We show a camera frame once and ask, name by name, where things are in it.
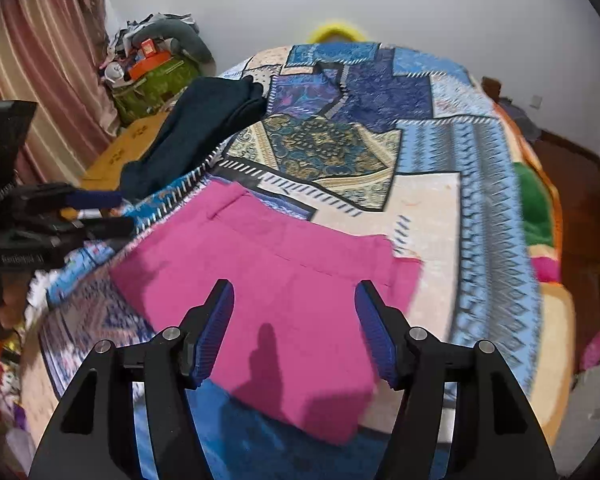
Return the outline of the pink pants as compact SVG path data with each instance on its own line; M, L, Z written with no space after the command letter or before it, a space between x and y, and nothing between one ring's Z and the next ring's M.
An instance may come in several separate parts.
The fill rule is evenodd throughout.
M208 184L110 271L155 330L181 322L216 281L235 307L211 378L240 402L331 444L349 441L377 375L354 291L373 282L406 309L422 265L381 235L353 236L298 220L239 184Z

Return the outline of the green storage bag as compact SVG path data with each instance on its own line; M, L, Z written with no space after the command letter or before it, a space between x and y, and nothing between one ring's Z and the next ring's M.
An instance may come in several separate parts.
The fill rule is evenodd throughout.
M137 119L155 115L166 102L200 76L198 66L189 58L171 58L124 87L111 90L111 99L120 122L131 125Z

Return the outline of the orange box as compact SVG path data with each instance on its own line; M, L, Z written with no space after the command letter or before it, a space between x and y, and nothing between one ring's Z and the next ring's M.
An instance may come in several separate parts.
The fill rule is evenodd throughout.
M170 61L172 54L169 50L160 47L155 40L148 38L140 43L137 51L137 61L129 69L133 80L142 78L146 73Z

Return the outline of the dark folded garment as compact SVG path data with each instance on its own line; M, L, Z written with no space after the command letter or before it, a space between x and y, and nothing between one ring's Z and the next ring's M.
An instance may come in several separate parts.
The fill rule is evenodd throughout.
M199 167L223 141L261 120L263 86L239 80L200 77L178 99L154 142L135 162L124 165L119 190L142 200Z

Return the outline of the striped red curtain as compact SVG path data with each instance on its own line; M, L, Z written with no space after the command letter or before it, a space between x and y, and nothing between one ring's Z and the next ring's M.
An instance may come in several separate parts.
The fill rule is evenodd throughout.
M26 182L79 182L120 122L100 80L105 0L0 0L0 101L35 102L17 156Z

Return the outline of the orange green blanket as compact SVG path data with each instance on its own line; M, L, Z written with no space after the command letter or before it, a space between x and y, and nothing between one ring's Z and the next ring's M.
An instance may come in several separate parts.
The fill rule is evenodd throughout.
M512 156L524 241L542 300L540 350L530 402L547 442L553 445L567 411L576 346L576 312L572 296L562 284L562 204L557 188L513 119L499 105L494 110Z

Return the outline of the yellow foam headboard tube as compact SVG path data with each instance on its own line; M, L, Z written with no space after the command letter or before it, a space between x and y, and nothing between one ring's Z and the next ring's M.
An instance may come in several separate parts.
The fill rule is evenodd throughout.
M365 42L364 32L347 22L325 22L310 33L309 44L327 44L328 42Z

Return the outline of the white wall socket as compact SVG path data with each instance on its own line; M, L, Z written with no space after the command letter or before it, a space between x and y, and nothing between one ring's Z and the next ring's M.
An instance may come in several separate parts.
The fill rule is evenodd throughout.
M530 100L530 106L538 110L542 105L543 98L542 96L532 96Z

